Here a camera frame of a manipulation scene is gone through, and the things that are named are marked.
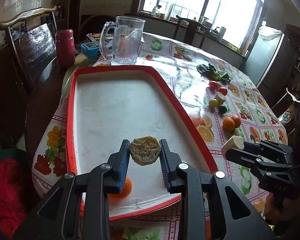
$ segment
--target leafy green vegetable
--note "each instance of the leafy green vegetable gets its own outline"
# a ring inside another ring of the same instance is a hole
[[[211,65],[210,63],[208,66],[204,64],[197,65],[197,71],[200,75],[206,76],[210,80],[222,81],[224,83],[229,83],[231,81],[231,78],[226,71],[217,71],[214,65]]]

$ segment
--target kettle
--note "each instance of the kettle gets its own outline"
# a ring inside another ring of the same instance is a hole
[[[226,32],[226,28],[225,27],[220,27],[219,28],[219,35],[217,37],[217,41],[221,42],[222,41],[222,38],[223,38],[223,35],[225,35],[225,32]]]
[[[211,29],[211,36],[212,36],[212,38],[217,38],[217,36],[219,35],[219,32],[218,32],[218,28],[220,28],[220,27],[217,27],[217,28],[215,28],[214,30],[213,29]]]

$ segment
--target chair backrest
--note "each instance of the chair backrest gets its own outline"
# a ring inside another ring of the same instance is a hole
[[[108,15],[90,16],[79,29],[79,41],[84,41],[88,33],[101,33],[106,22],[115,22],[115,18]]]
[[[0,22],[0,31],[6,33],[6,41],[13,51],[15,61],[18,63],[15,64],[17,74],[28,93],[31,92],[48,63],[56,57],[54,39],[57,24],[53,14],[56,10],[57,6],[51,8],[39,7],[24,11],[9,21]],[[11,35],[13,25],[47,13],[51,19],[52,34],[47,24],[44,24],[13,41]]]
[[[202,40],[201,40],[201,43],[200,43],[200,47],[201,47],[202,44],[203,44],[205,33],[206,33],[207,30],[210,30],[210,28],[207,28],[204,25],[202,25],[201,23],[199,23],[197,21],[194,21],[194,20],[191,20],[191,19],[181,18],[178,15],[176,15],[176,17],[178,18],[178,23],[177,23],[176,30],[174,31],[174,34],[173,34],[173,39],[175,39],[176,36],[177,36],[178,29],[180,27],[181,21],[186,21],[186,22],[188,22],[188,27],[187,27],[187,30],[186,30],[185,37],[183,38],[183,42],[186,43],[186,44],[191,45],[192,42],[193,42],[193,39],[194,39],[194,35],[197,31],[197,28],[201,27],[204,30],[204,34],[203,34],[203,37],[202,37]]]

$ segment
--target red tray rim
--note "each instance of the red tray rim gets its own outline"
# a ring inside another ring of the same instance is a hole
[[[140,65],[119,65],[119,66],[93,66],[93,67],[85,67],[76,69],[73,74],[73,80],[70,88],[70,96],[69,96],[69,106],[67,113],[67,136],[66,136],[66,147],[67,147],[67,166],[68,170],[77,174],[77,166],[75,160],[75,152],[74,152],[74,95],[75,95],[75,84],[79,75],[82,74],[91,74],[91,73],[100,73],[100,72],[109,72],[109,71],[127,71],[127,70],[139,70],[144,71],[151,75],[157,84],[160,86],[162,91],[165,93],[168,100],[171,102],[172,106],[175,108],[177,113],[179,114],[181,120],[187,127],[191,136],[193,137],[197,147],[199,148],[202,156],[204,157],[208,168],[210,169],[211,174],[218,171],[218,167],[216,162],[213,159],[212,154],[210,153],[207,145],[202,140],[200,133],[197,131],[196,127],[192,123],[189,115],[186,113],[176,96],[173,94],[169,86],[166,84],[162,76],[160,76],[159,72],[156,71],[151,66],[140,66]],[[155,205],[150,208],[142,209],[135,212],[130,212],[127,214],[117,215],[113,217],[109,217],[110,221],[119,220],[119,219],[127,219],[140,215],[144,215],[161,208],[167,207],[181,199],[181,195],[178,195],[170,200],[162,202],[158,205]],[[83,214],[83,202],[81,204],[81,212]]]

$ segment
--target glass handle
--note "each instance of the glass handle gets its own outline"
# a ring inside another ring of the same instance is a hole
[[[105,41],[106,41],[106,37],[107,37],[107,34],[108,34],[108,31],[111,29],[111,28],[116,28],[117,27],[117,24],[114,23],[114,22],[106,22],[105,25],[103,26],[103,29],[102,29],[102,32],[101,32],[101,37],[100,37],[100,52],[101,52],[101,55],[105,58],[105,59],[111,59],[112,55],[108,54],[106,52],[106,47],[105,47]]]

